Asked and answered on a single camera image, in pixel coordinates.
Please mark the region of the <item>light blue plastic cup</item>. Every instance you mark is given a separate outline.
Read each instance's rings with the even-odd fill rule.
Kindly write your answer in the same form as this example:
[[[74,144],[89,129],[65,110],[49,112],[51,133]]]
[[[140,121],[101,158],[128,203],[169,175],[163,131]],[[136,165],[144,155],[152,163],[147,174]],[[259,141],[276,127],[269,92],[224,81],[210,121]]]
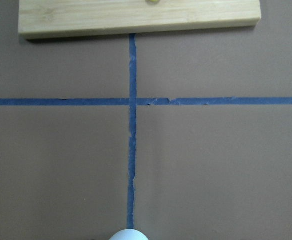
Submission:
[[[115,233],[109,240],[148,240],[148,237],[135,229],[124,229]]]

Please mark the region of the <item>bamboo cutting board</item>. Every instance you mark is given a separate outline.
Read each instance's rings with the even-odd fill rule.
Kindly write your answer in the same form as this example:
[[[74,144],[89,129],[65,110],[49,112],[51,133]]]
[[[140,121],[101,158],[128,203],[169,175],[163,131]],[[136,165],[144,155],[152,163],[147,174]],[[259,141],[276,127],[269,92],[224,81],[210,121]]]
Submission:
[[[258,0],[22,0],[27,40],[255,26]]]

